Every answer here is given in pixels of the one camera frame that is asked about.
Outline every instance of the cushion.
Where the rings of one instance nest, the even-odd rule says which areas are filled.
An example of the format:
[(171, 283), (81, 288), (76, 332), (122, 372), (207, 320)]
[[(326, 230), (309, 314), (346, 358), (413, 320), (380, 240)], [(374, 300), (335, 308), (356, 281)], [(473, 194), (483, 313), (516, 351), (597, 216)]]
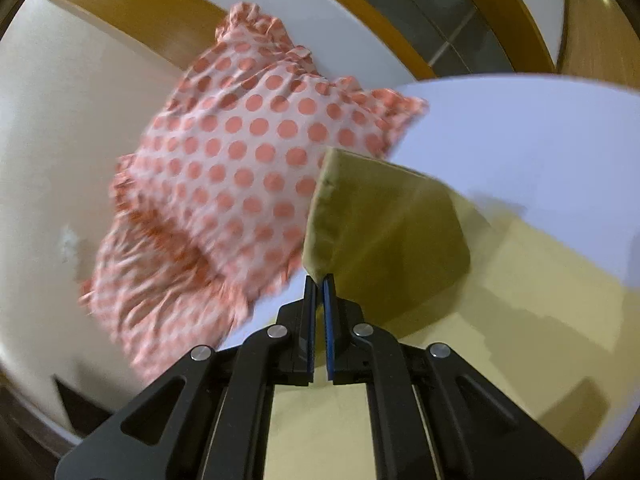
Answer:
[(113, 184), (83, 302), (151, 380), (218, 345), (300, 264), (327, 146), (382, 157), (422, 100), (329, 82), (282, 22), (237, 4)]

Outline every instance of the pillowcase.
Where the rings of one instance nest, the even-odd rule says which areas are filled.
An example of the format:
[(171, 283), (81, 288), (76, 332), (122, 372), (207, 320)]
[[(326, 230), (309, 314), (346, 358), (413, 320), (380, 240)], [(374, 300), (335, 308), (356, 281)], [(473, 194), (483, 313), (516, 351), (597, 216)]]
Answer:
[(148, 380), (219, 344), (299, 267), (327, 146), (382, 157), (424, 107), (322, 78), (255, 4), (233, 6), (216, 39), (121, 161), (84, 300)]

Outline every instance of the metal screw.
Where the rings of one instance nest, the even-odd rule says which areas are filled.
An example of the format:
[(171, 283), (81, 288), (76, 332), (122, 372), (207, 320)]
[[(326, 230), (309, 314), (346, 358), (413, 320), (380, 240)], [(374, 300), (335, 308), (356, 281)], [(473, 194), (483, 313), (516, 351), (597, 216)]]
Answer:
[(434, 343), (429, 347), (429, 353), (438, 359), (444, 359), (451, 355), (451, 348), (444, 343)]
[(287, 332), (287, 327), (284, 325), (271, 325), (267, 329), (267, 335), (269, 337), (273, 337), (274, 339), (286, 336)]
[(353, 333), (360, 337), (367, 337), (373, 334), (373, 327), (369, 323), (358, 323), (353, 327)]
[(211, 348), (206, 345), (196, 346), (191, 350), (191, 359), (194, 361), (206, 361), (211, 357)]

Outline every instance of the wooden panel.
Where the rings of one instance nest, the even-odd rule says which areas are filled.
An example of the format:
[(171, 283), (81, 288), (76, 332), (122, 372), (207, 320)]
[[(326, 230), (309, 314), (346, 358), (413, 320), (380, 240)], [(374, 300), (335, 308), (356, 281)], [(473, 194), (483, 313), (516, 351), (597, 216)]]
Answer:
[(404, 36), (367, 0), (336, 0), (382, 41), (418, 80), (436, 77), (429, 64)]
[(226, 14), (207, 0), (64, 1), (135, 38), (181, 69), (215, 43), (216, 25)]
[(516, 72), (555, 72), (533, 16), (522, 0), (473, 0)]
[(615, 0), (567, 0), (563, 74), (640, 89), (640, 40)]

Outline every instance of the polka dot pillow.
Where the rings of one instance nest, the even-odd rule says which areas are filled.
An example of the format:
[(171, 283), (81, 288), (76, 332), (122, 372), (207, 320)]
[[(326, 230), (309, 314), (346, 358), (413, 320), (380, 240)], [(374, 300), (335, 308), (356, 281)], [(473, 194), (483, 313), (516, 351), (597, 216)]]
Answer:
[[(147, 378), (171, 364), (166, 356), (158, 357), (163, 352), (158, 333), (179, 351), (216, 344), (247, 317), (256, 298), (277, 291), (298, 268), (327, 146), (383, 157), (424, 107), (423, 101), (388, 89), (363, 91), (353, 77), (327, 81), (316, 72), (310, 52), (291, 43), (282, 22), (261, 14), (255, 4), (233, 6), (216, 39), (152, 120), (137, 152), (123, 160), (113, 189), (127, 226), (120, 224), (110, 234), (88, 287), (92, 296), (87, 298), (99, 302), (105, 295), (97, 281), (113, 285), (120, 280), (117, 306), (110, 309), (103, 301), (102, 306), (92, 304), (92, 311), (108, 330), (119, 331), (114, 338)], [(137, 238), (129, 239), (133, 230)], [(165, 261), (169, 254), (175, 267), (184, 264), (188, 253), (190, 276), (200, 273), (202, 283), (213, 287), (207, 301), (215, 303), (215, 316), (198, 318), (194, 328), (192, 310), (209, 306), (176, 300), (162, 303), (160, 314), (151, 304), (141, 309), (142, 296), (129, 293), (147, 286), (154, 273), (129, 269), (125, 277), (117, 270), (107, 272), (123, 258), (129, 261), (136, 244), (146, 247), (148, 238), (155, 240), (150, 261), (156, 269), (162, 266), (159, 258)], [(174, 269), (173, 285), (163, 286), (174, 286), (175, 276)], [(129, 304), (122, 304), (129, 297)], [(174, 297), (184, 300), (184, 294)], [(117, 320), (112, 310), (118, 311)], [(122, 333), (127, 325), (120, 318), (131, 318), (132, 312), (145, 319), (130, 329), (137, 339)], [(176, 344), (176, 331), (190, 335)]]

